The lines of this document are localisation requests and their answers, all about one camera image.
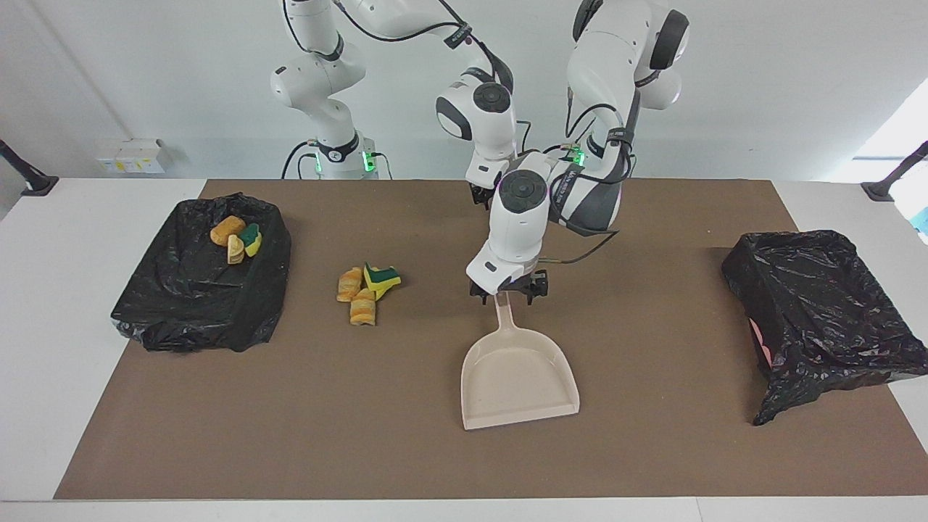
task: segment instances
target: black pole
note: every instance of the black pole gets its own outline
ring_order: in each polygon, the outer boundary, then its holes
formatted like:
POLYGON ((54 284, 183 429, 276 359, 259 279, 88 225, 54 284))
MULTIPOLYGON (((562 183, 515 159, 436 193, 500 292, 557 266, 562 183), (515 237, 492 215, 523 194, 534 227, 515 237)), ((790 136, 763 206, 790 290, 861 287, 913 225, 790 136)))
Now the black pole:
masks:
POLYGON ((893 196, 889 195, 889 188, 901 179, 909 169, 918 164, 921 160, 924 160, 925 156, 928 156, 928 141, 922 143, 921 147, 918 147, 917 150, 912 152, 908 158, 902 160, 902 163, 900 163, 883 181, 869 181, 861 183, 860 186, 864 188, 864 192, 867 192, 867 195, 875 202, 891 202, 893 196))
POLYGON ((26 180, 27 189, 21 193, 23 196, 45 196, 58 183, 57 176, 46 176, 41 170, 20 158, 2 139, 0 139, 0 156, 13 165, 19 175, 26 180))

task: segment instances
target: dustpan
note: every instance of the dustpan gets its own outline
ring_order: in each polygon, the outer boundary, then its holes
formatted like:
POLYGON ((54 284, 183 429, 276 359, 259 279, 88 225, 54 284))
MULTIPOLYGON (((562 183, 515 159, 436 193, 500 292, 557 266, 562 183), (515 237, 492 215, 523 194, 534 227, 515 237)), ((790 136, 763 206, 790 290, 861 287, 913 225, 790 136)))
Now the dustpan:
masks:
POLYGON ((470 347, 461 368, 464 429, 580 411, 574 374, 558 345, 515 325, 508 293, 498 293, 495 300, 499 328, 470 347))

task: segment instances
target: trash bag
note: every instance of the trash bag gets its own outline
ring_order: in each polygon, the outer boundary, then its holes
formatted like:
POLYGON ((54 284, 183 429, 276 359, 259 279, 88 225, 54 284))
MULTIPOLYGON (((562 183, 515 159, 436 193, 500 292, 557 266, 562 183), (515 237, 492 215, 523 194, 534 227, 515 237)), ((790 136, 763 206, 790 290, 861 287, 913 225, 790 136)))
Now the trash bag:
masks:
POLYGON ((277 207, 241 193, 180 202, 151 242, 112 311, 119 332, 148 350, 187 352, 266 343, 290 271, 290 233, 277 207), (229 215, 257 223, 255 257, 228 265, 210 230, 229 215))
POLYGON ((924 344, 838 232, 745 234, 722 273, 768 379, 754 425, 830 390, 928 373, 924 344))

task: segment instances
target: white table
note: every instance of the white table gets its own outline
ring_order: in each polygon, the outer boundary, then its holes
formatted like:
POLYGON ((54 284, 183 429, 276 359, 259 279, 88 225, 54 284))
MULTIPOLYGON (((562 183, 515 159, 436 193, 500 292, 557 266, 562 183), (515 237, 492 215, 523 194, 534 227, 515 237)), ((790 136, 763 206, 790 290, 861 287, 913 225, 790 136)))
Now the white table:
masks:
MULTIPOLYGON (((472 501, 54 502, 125 347, 110 311, 174 205, 205 182, 62 179, 0 221, 0 520, 924 520, 928 497, 472 501)), ((928 340, 928 246, 856 185, 778 183, 799 229, 853 241, 928 340)), ((928 378, 891 385, 928 448, 928 378)))

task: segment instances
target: dustpan handle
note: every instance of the dustpan handle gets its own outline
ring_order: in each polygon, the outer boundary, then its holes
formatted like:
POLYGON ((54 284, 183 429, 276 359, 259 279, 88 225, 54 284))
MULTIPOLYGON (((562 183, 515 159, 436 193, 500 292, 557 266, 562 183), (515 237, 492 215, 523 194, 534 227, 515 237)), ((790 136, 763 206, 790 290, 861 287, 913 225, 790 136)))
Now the dustpan handle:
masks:
POLYGON ((515 328, 516 323, 512 320, 512 308, 509 306, 509 292, 497 292, 494 298, 496 299, 496 320, 499 321, 499 328, 515 328))

